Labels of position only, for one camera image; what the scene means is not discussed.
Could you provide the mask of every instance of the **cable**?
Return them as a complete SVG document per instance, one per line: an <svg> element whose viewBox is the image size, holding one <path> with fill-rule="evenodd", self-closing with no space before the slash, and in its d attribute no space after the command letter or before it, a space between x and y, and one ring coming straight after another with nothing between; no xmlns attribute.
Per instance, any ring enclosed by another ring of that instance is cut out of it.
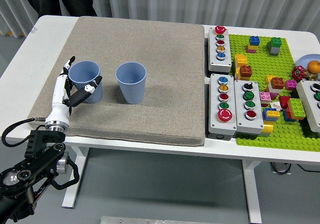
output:
<svg viewBox="0 0 320 224"><path fill-rule="evenodd" d="M306 170L302 166L300 166L299 164L297 164L297 166L300 167L305 172L308 172L308 173L320 173L320 171L318 171L318 170Z"/></svg>
<svg viewBox="0 0 320 224"><path fill-rule="evenodd" d="M8 148L14 148L14 147L17 147L19 145L21 145L22 143L24 143L26 140L29 139L30 135L28 135L25 139L23 139L22 141L20 142L17 142L15 144L9 144L7 141L6 141L6 137L7 135L13 130L15 129L16 127L24 124L24 123L29 123L29 122L33 122L33 121L37 121L37 122L44 122L46 120L45 117L32 117L32 118L29 118L29 119L25 119L25 120L21 120L21 121L18 121L10 126L8 126L2 133L2 136L1 136L1 141L2 143L8 147Z"/></svg>
<svg viewBox="0 0 320 224"><path fill-rule="evenodd" d="M79 171L78 171L78 166L70 159L70 156L68 156L66 163L68 165L70 165L73 169L73 180L70 180L68 182L66 182L65 184L59 185L55 180L52 181L51 185L57 189L57 190L62 190L62 189L66 189L76 183L79 182L80 180L80 175L79 175Z"/></svg>
<svg viewBox="0 0 320 224"><path fill-rule="evenodd" d="M278 171L275 167L275 163L274 162L270 162L270 166L271 166L271 169L277 173L278 175L284 175L284 174L287 174L289 171L290 171L290 168L291 168L291 163L289 164L289 166L284 170L284 171Z"/></svg>

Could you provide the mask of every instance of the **blue plate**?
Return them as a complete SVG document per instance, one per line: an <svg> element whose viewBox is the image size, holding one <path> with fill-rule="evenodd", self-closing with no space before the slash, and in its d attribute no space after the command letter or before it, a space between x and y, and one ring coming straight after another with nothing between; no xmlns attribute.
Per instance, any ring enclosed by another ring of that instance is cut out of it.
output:
<svg viewBox="0 0 320 224"><path fill-rule="evenodd" d="M295 66L303 66L305 69L307 69L307 65L311 61L319 61L320 62L320 54L308 54L300 57L300 59L296 62Z"/></svg>

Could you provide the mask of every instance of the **black wire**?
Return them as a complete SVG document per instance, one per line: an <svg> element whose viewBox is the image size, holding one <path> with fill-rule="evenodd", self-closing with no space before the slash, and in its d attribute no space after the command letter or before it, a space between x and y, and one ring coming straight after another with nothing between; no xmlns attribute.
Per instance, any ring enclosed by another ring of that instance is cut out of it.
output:
<svg viewBox="0 0 320 224"><path fill-rule="evenodd" d="M29 123L29 122L33 122L35 120L35 118L29 118L29 119L26 119L26 120L21 120L21 121L18 121L10 126L8 126L4 132L2 133L2 136L1 136L1 141L2 143L8 147L8 148L14 148L14 147L17 147L19 145L21 145L22 143L24 143L26 140L29 139L30 135L28 135L25 139L23 139L22 141L18 142L18 143L15 143L15 144L9 144L7 141L6 141L6 137L7 135L13 130L15 129L16 127L24 124L24 123Z"/></svg>
<svg viewBox="0 0 320 224"><path fill-rule="evenodd" d="M66 188L78 183L78 181L80 180L78 166L70 159L69 156L68 156L68 158L66 160L66 163L72 167L72 169L73 169L73 178L74 179L70 180L70 181L68 181L68 182L66 182L65 184L62 184L62 185L59 185L55 180L53 180L51 185L57 190L66 189Z"/></svg>
<svg viewBox="0 0 320 224"><path fill-rule="evenodd" d="M37 126L37 128L35 129L36 131L38 131L39 130L39 128L44 128L44 127L46 127L45 125L38 125Z"/></svg>
<svg viewBox="0 0 320 224"><path fill-rule="evenodd" d="M288 168L286 168L284 171L278 171L275 167L275 163L274 162L270 162L270 166L271 166L271 169L277 173L278 175L284 175L284 174L287 174L290 169L291 169L291 163L289 164Z"/></svg>
<svg viewBox="0 0 320 224"><path fill-rule="evenodd" d="M299 164L297 164L297 166L300 167L305 172L308 172L308 173L320 173L320 171L318 171L318 170L306 170L302 166L300 166Z"/></svg>

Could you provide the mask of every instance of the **brown lego brick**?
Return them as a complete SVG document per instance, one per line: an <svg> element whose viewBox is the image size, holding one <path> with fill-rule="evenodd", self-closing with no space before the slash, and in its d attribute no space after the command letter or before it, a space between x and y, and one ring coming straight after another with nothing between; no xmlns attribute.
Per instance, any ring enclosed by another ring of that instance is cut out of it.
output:
<svg viewBox="0 0 320 224"><path fill-rule="evenodd" d="M271 79L271 86L273 89L283 89L285 87L285 81L282 77L274 77Z"/></svg>
<svg viewBox="0 0 320 224"><path fill-rule="evenodd" d="M242 65L240 67L240 76L243 78L249 78L252 75L252 68L250 65Z"/></svg>

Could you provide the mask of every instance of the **green lego baseplate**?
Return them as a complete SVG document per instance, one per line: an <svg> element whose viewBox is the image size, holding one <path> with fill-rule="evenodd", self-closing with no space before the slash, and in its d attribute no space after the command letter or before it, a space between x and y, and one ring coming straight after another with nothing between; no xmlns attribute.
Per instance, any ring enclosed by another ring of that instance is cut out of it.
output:
<svg viewBox="0 0 320 224"><path fill-rule="evenodd" d="M284 81L291 80L291 71L295 67L295 62L285 38L281 38L282 45L278 56L270 56L268 54L267 43L271 41L271 37L260 36L259 38L260 44L256 53L247 53L246 47L250 36L229 34L232 60L235 54L244 54L247 58L248 66L252 68L250 81L258 82L259 91L264 92L267 88L265 82L267 75L275 75L283 78ZM234 63L232 65L233 69L230 74L234 75L235 65ZM290 91L283 89L279 96L289 97ZM278 102L279 96L271 102ZM254 140L238 137L236 143L240 146L320 152L320 138L315 133L305 137L301 123L299 121L285 121L283 111L280 112L280 118L274 124L273 132L270 136L257 137Z"/></svg>

